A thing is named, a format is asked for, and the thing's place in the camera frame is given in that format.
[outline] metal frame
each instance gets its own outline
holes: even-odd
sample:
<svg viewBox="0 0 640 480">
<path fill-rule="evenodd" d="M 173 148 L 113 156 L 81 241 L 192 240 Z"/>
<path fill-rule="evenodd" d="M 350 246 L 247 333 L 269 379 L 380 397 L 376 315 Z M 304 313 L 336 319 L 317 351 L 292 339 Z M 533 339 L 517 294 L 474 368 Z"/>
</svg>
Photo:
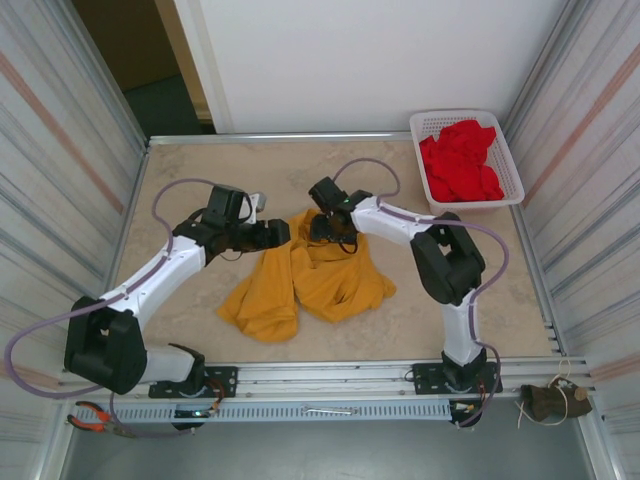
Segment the metal frame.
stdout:
<svg viewBox="0 0 640 480">
<path fill-rule="evenodd" d="M 126 424 L 140 423 L 242 423 L 242 422 L 318 422 L 324 420 L 441 420 L 451 421 L 451 402 L 443 399 L 351 400 L 330 402 L 254 401 L 224 402 L 207 416 L 178 418 L 183 412 L 208 409 L 211 403 L 158 404 L 121 403 L 114 408 L 118 419 Z M 86 408 L 73 412 L 84 423 L 100 423 Z"/>
<path fill-rule="evenodd" d="M 176 144 L 246 144 L 272 142 L 352 142 L 352 141 L 410 141 L 409 132 L 372 132 L 372 133 L 322 133 L 322 134 L 259 134 L 259 135 L 203 135 L 197 137 L 152 137 L 150 146 Z M 115 280 L 126 241 L 126 235 L 131 225 L 134 206 L 140 191 L 147 160 L 141 168 L 137 185 L 129 205 L 128 216 L 123 228 L 123 239 L 116 251 L 110 281 Z M 519 207 L 512 208 L 512 214 L 518 231 L 522 248 L 534 283 L 534 289 L 545 320 L 545 327 L 549 330 L 550 340 L 557 338 L 557 354 L 561 352 L 563 339 L 561 332 L 555 329 L 555 312 L 549 300 L 549 293 L 544 283 L 544 276 L 537 261 L 535 252 L 529 241 L 526 224 Z M 593 382 L 584 358 L 566 357 L 572 363 L 572 379 L 590 390 L 595 395 Z M 225 400 L 234 408 L 260 405 L 274 405 L 289 403 L 312 402 L 367 402 L 382 405 L 390 401 L 420 402 L 425 397 L 415 395 L 413 385 L 405 381 L 404 376 L 415 361 L 364 361 L 364 362 L 308 362 L 308 363 L 243 363 L 234 364 L 239 367 L 236 397 Z M 544 384 L 558 373 L 558 356 L 505 358 L 503 359 L 504 392 L 499 397 L 516 398 L 519 387 L 523 383 Z M 86 385 L 86 381 L 69 373 L 64 373 L 61 384 L 68 388 L 78 388 Z M 194 399 L 180 401 L 153 400 L 147 397 L 148 387 L 136 387 L 132 392 L 118 398 L 120 408 L 166 408 L 180 405 L 202 404 Z M 435 400 L 463 399 L 473 395 L 438 395 L 429 396 Z M 86 396 L 97 403 L 106 404 L 108 394 L 97 391 Z M 42 462 L 43 474 L 39 478 L 58 478 L 62 460 L 71 438 L 71 428 L 65 428 L 64 419 L 74 409 L 70 401 L 56 405 L 51 427 L 52 441 Z M 585 439 L 596 477 L 600 479 L 616 478 L 621 480 L 624 473 L 616 463 L 611 440 L 603 429 L 597 409 L 589 416 L 580 419 L 580 428 Z"/>
</svg>

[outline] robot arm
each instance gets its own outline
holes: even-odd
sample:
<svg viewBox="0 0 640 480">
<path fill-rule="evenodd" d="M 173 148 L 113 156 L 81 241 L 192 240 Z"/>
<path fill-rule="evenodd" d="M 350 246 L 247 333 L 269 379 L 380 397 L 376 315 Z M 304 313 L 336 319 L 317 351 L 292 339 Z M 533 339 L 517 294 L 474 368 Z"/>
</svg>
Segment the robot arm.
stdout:
<svg viewBox="0 0 640 480">
<path fill-rule="evenodd" d="M 313 240 L 353 245 L 361 232 L 411 248 L 424 289 L 442 306 L 445 374 L 459 390 L 475 382 L 486 363 L 486 351 L 471 333 L 469 302 L 481 284 L 485 263 L 465 228 L 429 223 L 459 218 L 452 213 L 438 218 L 416 214 L 361 190 L 349 196 L 328 177 L 309 194 L 322 210 L 311 224 Z M 449 248 L 449 252 L 444 254 L 441 247 Z"/>
<path fill-rule="evenodd" d="M 142 331 L 160 305 L 220 253 L 228 249 L 253 252 L 289 241 L 289 227 L 283 220 L 256 220 L 265 200 L 263 194 L 214 187 L 207 207 L 174 229 L 170 251 L 165 244 L 144 267 L 101 299 L 78 300 L 74 310 L 125 294 L 108 307 L 70 320 L 65 368 L 119 394 L 138 383 L 155 381 L 173 382 L 187 394 L 199 391 L 204 357 L 179 345 L 147 348 Z M 140 281 L 141 286 L 131 291 Z"/>
</svg>

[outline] white plastic basket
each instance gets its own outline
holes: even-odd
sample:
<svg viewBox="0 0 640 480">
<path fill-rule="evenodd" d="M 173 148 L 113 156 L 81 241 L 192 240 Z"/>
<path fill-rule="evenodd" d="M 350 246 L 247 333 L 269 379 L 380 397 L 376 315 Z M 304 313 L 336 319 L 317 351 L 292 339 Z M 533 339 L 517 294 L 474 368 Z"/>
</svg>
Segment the white plastic basket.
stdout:
<svg viewBox="0 0 640 480">
<path fill-rule="evenodd" d="M 502 200 L 490 200 L 484 202 L 438 202 L 431 195 L 427 174 L 422 162 L 420 153 L 420 142 L 431 135 L 437 140 L 440 130 L 462 120 L 477 120 L 483 127 L 495 127 L 496 139 L 489 147 L 486 165 L 493 168 L 500 181 L 500 187 L 504 192 Z M 524 199 L 524 188 L 520 176 L 516 170 L 516 165 L 504 139 L 500 125 L 496 117 L 489 112 L 482 110 L 433 110 L 430 112 L 416 113 L 411 117 L 411 136 L 416 148 L 418 168 L 424 186 L 424 193 L 427 195 L 431 213 L 441 215 L 449 212 L 472 212 L 487 211 L 506 205 L 516 205 Z"/>
</svg>

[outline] red-handled pliers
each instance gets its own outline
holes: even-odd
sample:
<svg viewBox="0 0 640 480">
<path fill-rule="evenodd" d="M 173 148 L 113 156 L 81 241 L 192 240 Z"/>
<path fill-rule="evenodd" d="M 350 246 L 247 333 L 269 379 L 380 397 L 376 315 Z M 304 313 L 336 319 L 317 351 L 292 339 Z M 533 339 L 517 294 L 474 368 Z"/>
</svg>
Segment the red-handled pliers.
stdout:
<svg viewBox="0 0 640 480">
<path fill-rule="evenodd" d="M 85 407 L 89 410 L 93 411 L 96 414 L 101 423 L 84 423 L 78 420 L 73 415 L 67 415 L 67 421 L 73 425 L 75 428 L 79 430 L 85 430 L 87 432 L 97 432 L 97 433 L 113 433 L 115 435 L 120 435 L 122 437 L 135 438 L 135 435 L 127 432 L 122 429 L 115 423 L 111 421 L 111 415 L 105 412 L 100 405 L 97 405 L 93 402 L 76 402 L 76 406 Z"/>
</svg>

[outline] doorway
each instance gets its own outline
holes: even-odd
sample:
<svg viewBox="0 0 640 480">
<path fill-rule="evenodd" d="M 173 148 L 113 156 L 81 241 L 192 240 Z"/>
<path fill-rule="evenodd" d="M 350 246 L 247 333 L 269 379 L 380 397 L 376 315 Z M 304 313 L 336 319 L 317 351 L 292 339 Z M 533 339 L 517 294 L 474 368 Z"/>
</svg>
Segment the doorway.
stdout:
<svg viewBox="0 0 640 480">
<path fill-rule="evenodd" d="M 145 136 L 215 133 L 172 0 L 72 0 Z"/>
</svg>

